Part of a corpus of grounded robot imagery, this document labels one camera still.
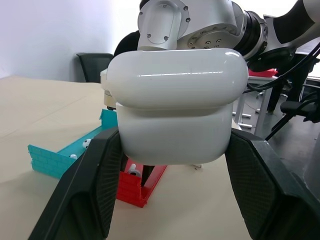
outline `beige table surface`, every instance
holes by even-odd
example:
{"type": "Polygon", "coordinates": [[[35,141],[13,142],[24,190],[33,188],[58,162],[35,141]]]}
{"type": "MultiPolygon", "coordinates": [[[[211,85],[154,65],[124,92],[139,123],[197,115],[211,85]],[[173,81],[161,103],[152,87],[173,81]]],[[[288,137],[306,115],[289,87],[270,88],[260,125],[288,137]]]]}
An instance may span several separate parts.
{"type": "MultiPolygon", "coordinates": [[[[58,151],[100,125],[96,83],[0,79],[0,239],[24,240],[58,180],[35,172],[27,146],[58,151]]],[[[145,208],[116,201],[108,240],[250,240],[225,157],[169,166],[145,208]]]]}

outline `floor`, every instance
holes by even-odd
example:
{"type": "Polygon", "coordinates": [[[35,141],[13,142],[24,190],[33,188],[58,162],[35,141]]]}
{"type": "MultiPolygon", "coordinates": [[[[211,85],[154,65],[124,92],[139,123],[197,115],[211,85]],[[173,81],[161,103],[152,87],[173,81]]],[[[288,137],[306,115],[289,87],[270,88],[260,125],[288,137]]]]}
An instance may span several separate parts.
{"type": "MultiPolygon", "coordinates": [[[[282,118],[283,114],[280,111],[280,104],[285,100],[284,97],[281,97],[274,114],[266,115],[263,123],[263,137],[268,136],[271,128],[282,118]]],[[[260,108],[261,102],[262,97],[257,98],[256,92],[247,94],[243,113],[250,114],[251,118],[243,118],[242,122],[244,124],[256,125],[259,114],[256,113],[255,109],[260,108]]],[[[234,112],[236,108],[237,102],[233,105],[234,112]]],[[[301,179],[305,178],[305,174],[309,174],[310,167],[308,168],[308,166],[310,163],[314,163],[315,159],[320,159],[320,123],[303,122],[303,119],[304,117],[300,116],[294,117],[268,141],[287,169],[296,173],[301,179]]],[[[242,130],[252,133],[255,131],[255,129],[250,130],[245,128],[242,128],[242,130]]]]}

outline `red object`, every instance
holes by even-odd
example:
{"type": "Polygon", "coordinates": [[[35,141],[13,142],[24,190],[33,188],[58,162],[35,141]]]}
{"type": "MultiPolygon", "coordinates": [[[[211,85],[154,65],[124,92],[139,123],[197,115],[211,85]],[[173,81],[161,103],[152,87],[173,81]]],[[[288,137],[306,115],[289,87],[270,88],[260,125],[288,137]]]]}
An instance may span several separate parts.
{"type": "Polygon", "coordinates": [[[141,187],[141,177],[127,173],[132,164],[135,164],[135,169],[142,173],[143,165],[129,159],[125,167],[125,172],[120,172],[116,198],[128,204],[143,208],[147,204],[151,193],[155,189],[167,166],[155,166],[148,180],[144,186],[141,187]]]}
{"type": "Polygon", "coordinates": [[[272,78],[277,73],[278,71],[274,69],[269,69],[267,71],[260,71],[260,72],[254,72],[249,69],[249,76],[253,76],[253,77],[272,78]]]}

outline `black and white ball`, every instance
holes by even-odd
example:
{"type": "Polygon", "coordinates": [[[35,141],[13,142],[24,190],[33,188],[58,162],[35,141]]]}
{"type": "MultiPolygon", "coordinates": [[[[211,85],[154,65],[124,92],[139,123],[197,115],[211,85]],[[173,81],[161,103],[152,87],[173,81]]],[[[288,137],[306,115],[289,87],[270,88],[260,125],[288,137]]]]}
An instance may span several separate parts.
{"type": "Polygon", "coordinates": [[[87,148],[89,147],[90,142],[91,142],[91,139],[85,140],[85,141],[82,143],[82,147],[83,147],[84,149],[87,149],[87,148]]]}
{"type": "Polygon", "coordinates": [[[71,154],[71,155],[69,156],[69,158],[72,158],[72,159],[78,159],[78,156],[77,156],[77,155],[75,155],[75,154],[71,154]]]}

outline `black cable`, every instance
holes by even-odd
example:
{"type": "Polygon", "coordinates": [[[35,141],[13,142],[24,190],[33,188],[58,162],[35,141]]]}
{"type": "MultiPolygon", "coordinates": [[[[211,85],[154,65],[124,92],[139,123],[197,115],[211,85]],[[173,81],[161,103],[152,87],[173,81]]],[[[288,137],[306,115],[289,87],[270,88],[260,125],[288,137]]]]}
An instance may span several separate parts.
{"type": "Polygon", "coordinates": [[[291,74],[292,72],[296,71],[298,68],[301,68],[305,64],[309,63],[310,61],[313,61],[314,59],[317,58],[317,56],[320,54],[320,42],[315,46],[315,48],[307,55],[305,56],[299,63],[297,63],[294,67],[292,67],[290,70],[285,72],[284,74],[280,75],[277,79],[270,81],[266,84],[263,84],[258,87],[254,87],[250,85],[249,83],[247,84],[247,87],[249,88],[248,90],[244,91],[243,93],[250,93],[250,92],[262,92],[264,90],[270,89],[273,86],[275,86],[277,83],[280,81],[285,81],[286,85],[289,85],[286,79],[284,79],[287,75],[291,74]]]}

